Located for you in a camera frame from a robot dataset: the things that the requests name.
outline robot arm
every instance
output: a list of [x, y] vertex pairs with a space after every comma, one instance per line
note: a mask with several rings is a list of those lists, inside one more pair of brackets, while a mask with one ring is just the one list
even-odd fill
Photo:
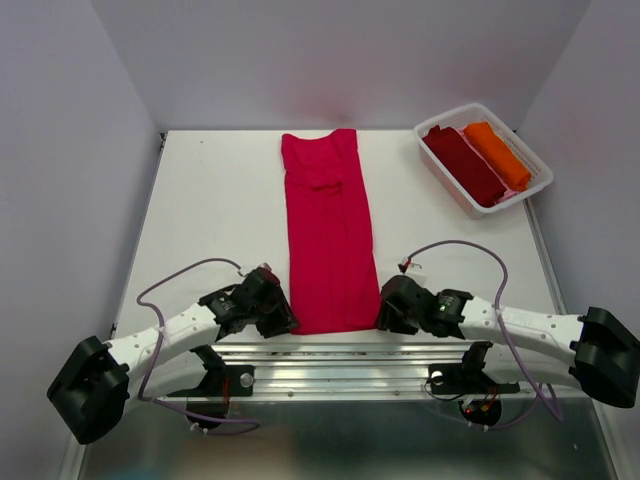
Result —
[[[529, 370], [540, 381], [580, 388], [615, 407], [635, 404], [640, 377], [640, 343], [611, 313], [547, 315], [503, 308], [502, 317]], [[480, 340], [461, 362], [431, 365], [436, 394], [480, 394], [499, 387], [515, 393], [526, 381], [505, 344], [490, 302], [468, 292], [434, 295], [413, 279], [397, 275], [382, 288], [378, 329], [403, 334], [419, 330], [436, 337]]]
[[[268, 266], [251, 271], [240, 285], [202, 297], [169, 319], [163, 329], [151, 327], [105, 343], [95, 336], [83, 340], [49, 387], [47, 397], [81, 444], [94, 442], [135, 404], [140, 382], [152, 362], [157, 367], [190, 351], [204, 364], [197, 378], [201, 383], [221, 389], [231, 376], [236, 381], [233, 369], [237, 367], [227, 367], [210, 345], [249, 324], [265, 338], [298, 326], [280, 281]], [[159, 334], [164, 341], [154, 362]], [[185, 378], [180, 382], [160, 376], [149, 390], [154, 396], [168, 395], [184, 387]]]

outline folded dark red cloth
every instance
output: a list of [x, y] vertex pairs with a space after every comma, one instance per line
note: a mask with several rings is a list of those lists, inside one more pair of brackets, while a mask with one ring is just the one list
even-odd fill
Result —
[[422, 140], [479, 205], [492, 207], [507, 191], [454, 128], [435, 126]]

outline screw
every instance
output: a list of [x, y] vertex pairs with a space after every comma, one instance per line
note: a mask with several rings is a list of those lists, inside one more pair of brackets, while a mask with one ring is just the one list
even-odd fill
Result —
[[444, 383], [444, 375], [442, 374], [441, 371], [436, 370], [435, 372], [431, 373], [431, 375], [429, 376], [429, 379], [431, 380], [431, 383], [433, 383], [434, 385], [442, 385]]
[[240, 375], [240, 385], [244, 388], [249, 388], [253, 385], [253, 376], [250, 373], [243, 373]]

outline white tabletop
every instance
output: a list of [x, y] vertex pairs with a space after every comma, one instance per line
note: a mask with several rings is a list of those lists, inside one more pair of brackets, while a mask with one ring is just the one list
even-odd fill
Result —
[[[289, 251], [280, 139], [284, 131], [169, 132], [135, 254], [116, 336], [154, 325], [156, 318], [135, 298], [162, 277], [205, 257], [224, 256], [247, 269], [267, 262], [289, 292]], [[289, 131], [316, 138], [327, 131]], [[360, 161], [382, 286], [396, 264], [420, 246], [444, 239], [481, 243], [509, 267], [505, 304], [554, 311], [531, 226], [522, 204], [471, 220], [421, 163], [409, 130], [359, 131]], [[440, 247], [418, 256], [427, 287], [467, 290], [492, 298], [501, 278], [493, 259], [468, 247]], [[232, 267], [203, 266], [162, 287], [150, 298], [172, 316], [201, 295], [239, 277]], [[399, 336], [366, 331], [283, 335], [266, 342], [385, 343], [429, 341], [428, 334]], [[263, 340], [253, 327], [225, 339]]]

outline folded orange cloth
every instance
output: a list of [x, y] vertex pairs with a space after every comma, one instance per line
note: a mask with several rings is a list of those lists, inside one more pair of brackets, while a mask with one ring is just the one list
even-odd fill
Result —
[[518, 192], [527, 189], [531, 173], [493, 132], [491, 125], [487, 122], [471, 123], [464, 129], [464, 134], [504, 183]]

